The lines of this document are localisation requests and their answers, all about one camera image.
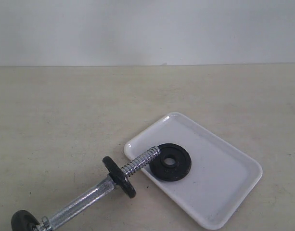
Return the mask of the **black weight plate on bar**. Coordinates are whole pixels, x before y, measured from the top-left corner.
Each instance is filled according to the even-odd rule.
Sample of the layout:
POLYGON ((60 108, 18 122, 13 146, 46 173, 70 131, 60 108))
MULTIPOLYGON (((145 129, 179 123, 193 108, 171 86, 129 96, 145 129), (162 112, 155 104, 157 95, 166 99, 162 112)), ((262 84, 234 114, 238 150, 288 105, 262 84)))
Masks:
POLYGON ((109 175, 114 183, 118 185, 129 198, 134 198, 136 196, 134 187, 128 180, 126 174, 121 168, 118 167, 115 161, 111 157, 106 156, 103 158, 102 162, 108 169, 109 175))

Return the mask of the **white rectangular tray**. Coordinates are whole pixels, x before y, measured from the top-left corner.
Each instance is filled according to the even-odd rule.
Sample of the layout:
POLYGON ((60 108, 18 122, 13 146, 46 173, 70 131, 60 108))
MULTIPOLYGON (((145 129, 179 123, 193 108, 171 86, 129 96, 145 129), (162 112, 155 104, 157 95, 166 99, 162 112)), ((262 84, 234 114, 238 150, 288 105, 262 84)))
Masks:
POLYGON ((187 116, 172 112, 129 140, 124 154, 134 159, 149 148, 173 143, 190 155, 192 167, 181 180, 143 173, 200 226, 222 228, 262 176, 261 165, 187 116))

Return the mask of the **chrome dumbbell bar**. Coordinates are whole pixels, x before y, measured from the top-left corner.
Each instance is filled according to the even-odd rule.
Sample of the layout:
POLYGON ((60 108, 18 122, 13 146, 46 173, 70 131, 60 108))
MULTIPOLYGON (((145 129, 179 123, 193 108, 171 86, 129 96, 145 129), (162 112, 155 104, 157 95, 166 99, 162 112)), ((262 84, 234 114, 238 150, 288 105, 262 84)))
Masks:
MULTIPOLYGON (((126 174, 127 178, 131 177, 137 171, 144 168, 152 162, 158 155, 160 150, 158 146, 153 146, 147 151, 124 165, 121 169, 126 174)), ((79 213, 83 212, 89 206, 102 199, 108 193, 112 192, 118 185, 114 183, 108 174, 100 183, 93 186, 68 205, 54 213, 52 216, 43 217, 42 222, 37 225, 35 231, 55 231, 65 223, 69 222, 79 213)))

